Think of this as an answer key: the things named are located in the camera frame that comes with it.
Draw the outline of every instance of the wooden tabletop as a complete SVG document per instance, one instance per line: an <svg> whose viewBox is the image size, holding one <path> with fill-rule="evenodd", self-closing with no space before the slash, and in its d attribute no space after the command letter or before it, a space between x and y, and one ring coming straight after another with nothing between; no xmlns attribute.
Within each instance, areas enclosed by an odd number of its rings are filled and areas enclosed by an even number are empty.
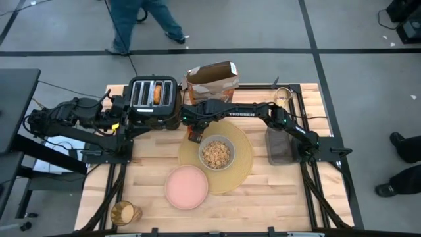
<svg viewBox="0 0 421 237"><path fill-rule="evenodd" d="M109 85L111 95L121 94L123 85ZM301 84L308 117L326 116L317 84ZM273 101L274 90L236 90L234 103ZM186 94L185 103L189 103ZM294 104L298 109L297 98ZM104 107L110 107L109 100ZM303 179L299 164L272 166L268 162L264 135L266 125L255 118L225 118L241 128L253 145L254 161L251 174L235 190L225 194L209 194L196 209L179 210L164 196L164 183L178 164L178 148L186 127L175 131L154 130L134 140L132 161L126 171L122 200L142 208L143 217L136 223L119 227L119 232L266 232L308 231L311 229ZM309 120L310 129L319 136L329 136L325 118ZM328 163L318 163L324 196L337 214L353 226L351 211L341 174ZM83 227L104 198L109 165L101 165L85 181L75 229ZM313 197L317 221L322 226L320 208ZM107 219L107 228L111 220Z"/></svg>

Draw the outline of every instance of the glass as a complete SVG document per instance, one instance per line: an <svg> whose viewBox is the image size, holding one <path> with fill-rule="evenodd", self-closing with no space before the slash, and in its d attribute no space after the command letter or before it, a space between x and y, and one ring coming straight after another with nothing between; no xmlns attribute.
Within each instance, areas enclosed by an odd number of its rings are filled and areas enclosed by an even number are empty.
<svg viewBox="0 0 421 237"><path fill-rule="evenodd" d="M138 221L142 216L140 207L128 201L116 203L111 209L111 221L116 226L125 226L133 221Z"/></svg>
<svg viewBox="0 0 421 237"><path fill-rule="evenodd" d="M287 107L288 101L292 98L292 92L288 88L278 88L275 92L274 102L277 106Z"/></svg>

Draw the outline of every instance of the leg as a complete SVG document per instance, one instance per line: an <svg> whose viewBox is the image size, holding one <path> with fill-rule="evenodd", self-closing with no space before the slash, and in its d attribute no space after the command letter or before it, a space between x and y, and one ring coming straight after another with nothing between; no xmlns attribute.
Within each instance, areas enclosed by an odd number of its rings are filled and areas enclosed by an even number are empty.
<svg viewBox="0 0 421 237"><path fill-rule="evenodd" d="M421 165L403 170L390 178L389 183L376 186L375 191L382 197L421 192Z"/></svg>
<svg viewBox="0 0 421 237"><path fill-rule="evenodd" d="M393 176L389 183L398 194L417 194L421 192L421 165L403 170Z"/></svg>
<svg viewBox="0 0 421 237"><path fill-rule="evenodd" d="M111 0L111 16L115 24L113 47L120 54L129 53L133 27L143 0Z"/></svg>
<svg viewBox="0 0 421 237"><path fill-rule="evenodd" d="M184 35L180 25L172 17L170 10L163 0L145 0L143 8L149 11L161 28L168 32L168 37L175 41L184 40Z"/></svg>
<svg viewBox="0 0 421 237"><path fill-rule="evenodd" d="M399 156L407 163L421 161L421 155L418 154L421 136L404 138L398 132L394 132L390 135L390 141L396 147Z"/></svg>

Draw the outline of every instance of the wire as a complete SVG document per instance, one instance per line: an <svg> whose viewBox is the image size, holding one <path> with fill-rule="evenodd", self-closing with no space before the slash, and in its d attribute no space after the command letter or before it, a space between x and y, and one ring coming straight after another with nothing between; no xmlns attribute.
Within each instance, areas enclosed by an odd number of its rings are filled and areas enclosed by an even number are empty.
<svg viewBox="0 0 421 237"><path fill-rule="evenodd" d="M47 115L47 122L49 121L49 119L51 119L51 115L53 114L53 112L57 109L60 109L61 107L65 106L65 105L71 105L70 103L62 103L61 105L57 105L56 107L54 107Z"/></svg>
<svg viewBox="0 0 421 237"><path fill-rule="evenodd" d="M29 116L30 116L30 115L26 115L26 116L24 117L24 121L23 121L23 123L22 123L22 126L24 127L24 129L25 129L27 132L29 132L30 134L33 134L33 133L31 132L31 130L29 130L29 128L26 126L26 122L28 122L28 121L27 121L27 119L29 118ZM47 143L49 143L49 144L51 144L51 145L54 145L54 147L59 146L59 147L61 147L61 148L65 149L65 150L67 150L67 151L70 151L70 150L75 150L75 151L87 151L86 149L73 149L73 147L72 147L72 149L68 149L67 147L65 147L65 146L63 146L63 145L60 145L60 143L61 143L61 142L59 142L59 143L55 144L54 142L50 142L49 140L47 140L47 139L45 139L45 138L41 138L41 137L40 137L40 139L41 139L41 140L43 140L44 142L47 142Z"/></svg>
<svg viewBox="0 0 421 237"><path fill-rule="evenodd" d="M116 32L117 32L117 34L118 34L118 37L120 38L120 41L121 41L121 42L122 42L122 44L123 44L124 50L127 52L127 57L128 57L128 58L129 58L129 60L130 60L130 64L132 65L132 68L133 68L134 74L135 74L136 76L138 76L138 75L137 75L137 70L136 70L136 68L135 68L135 66L134 66L134 64L133 64L132 58L130 57L130 52L129 52L129 50L128 50L127 46L126 46L126 43L124 43L123 37L121 37L120 31L119 31L119 30L118 30L118 28L117 28L117 25L116 25L116 22L114 21L114 18L112 17L111 10L110 10L110 7L108 6L107 0L104 0L104 3L105 3L105 6L107 7L108 14L110 15L110 18L111 18L112 24L114 25L114 28L116 29Z"/></svg>
<svg viewBox="0 0 421 237"><path fill-rule="evenodd" d="M9 180L6 180L6 181L4 181L4 182L1 182L1 183L0 183L0 185L3 185L3 184L5 184L5 183L7 183L7 182L10 182L10 181L12 181L12 180L17 180L17 179L20 179L20 178L25 178L25 177L11 178L11 179L9 179Z"/></svg>
<svg viewBox="0 0 421 237"><path fill-rule="evenodd" d="M35 98L31 98L32 101L34 101L41 109L45 108L45 106L43 104L41 104L38 100L36 100Z"/></svg>
<svg viewBox="0 0 421 237"><path fill-rule="evenodd" d="M105 93L105 95L103 97L101 97L99 99L99 101L97 103L95 103L94 105L90 105L90 106L82 106L82 105L76 105L79 108L83 108L83 109L90 109L90 108L94 108L95 106L100 105L105 98L107 98L110 95L111 89L108 89L107 92Z"/></svg>
<svg viewBox="0 0 421 237"><path fill-rule="evenodd" d="M386 9L382 9L382 10L380 10L380 11L378 11L378 12L377 12L377 23L378 23L380 26L383 26L384 28L387 28L387 29L389 29L389 30L396 30L396 29L398 29L400 26L402 26L402 25L403 25L403 22L401 22L401 23L399 23L396 27L392 28L392 27L389 27L389 26L386 26L386 25L383 25L382 23L380 23L380 13L381 13L382 11L386 11Z"/></svg>
<svg viewBox="0 0 421 237"><path fill-rule="evenodd" d="M314 117L306 117L306 116L298 116L298 115L293 115L293 114L291 114L291 113L288 113L289 115L291 115L291 116L293 116L293 117L296 117L296 118L304 118L304 119L326 119L327 118L327 116L314 116Z"/></svg>
<svg viewBox="0 0 421 237"><path fill-rule="evenodd" d="M97 132L97 133L99 133L100 135L102 135L102 136L113 136L116 132L115 131L112 131L112 134L108 134L108 133L106 133L106 132L103 132L103 131L101 131L97 126L95 126L94 124L91 124L92 125L92 128Z"/></svg>
<svg viewBox="0 0 421 237"><path fill-rule="evenodd" d="M41 3L48 2L48 1L52 1L52 0L39 1L39 2L36 2L34 5L28 5L28 6L26 6L26 7L22 7L21 9L9 10L9 11L6 11L6 12L4 12L4 13L0 14L0 17L2 17L2 16L4 16L4 15L6 15L7 13L19 12L19 11L21 11L21 10L24 10L24 9L29 8L29 7L33 7L33 6L39 5L39 4L41 4Z"/></svg>
<svg viewBox="0 0 421 237"><path fill-rule="evenodd" d="M57 147L58 145L63 144L63 143L69 144L70 147L73 149L73 145L68 141L59 142L57 145L54 145L51 149L54 149L54 147ZM50 168L51 168L51 163L48 163L48 173L50 173Z"/></svg>
<svg viewBox="0 0 421 237"><path fill-rule="evenodd" d="M51 84L51 83L48 83L48 82L44 82L44 81L41 81L41 80L38 80L38 82L41 82L41 83L46 84L46 85L49 85L49 86L53 86L53 87L58 88L58 89L66 90L68 92L72 92L72 93L75 93L75 94L78 94L78 95L83 95L83 96L94 97L94 98L100 99L100 97L99 96L96 96L96 95L89 95L89 94L85 94L85 93L75 92L74 90L71 90L71 89L68 89L68 88L64 88L62 86L56 86L54 84Z"/></svg>

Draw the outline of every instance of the pink plate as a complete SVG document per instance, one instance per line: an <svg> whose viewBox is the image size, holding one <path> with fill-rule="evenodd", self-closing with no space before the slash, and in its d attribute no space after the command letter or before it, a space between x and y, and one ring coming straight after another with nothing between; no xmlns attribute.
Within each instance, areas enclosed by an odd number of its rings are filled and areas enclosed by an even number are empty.
<svg viewBox="0 0 421 237"><path fill-rule="evenodd" d="M206 175L193 165L182 165L174 169L165 182L165 196L178 209L196 208L207 194Z"/></svg>

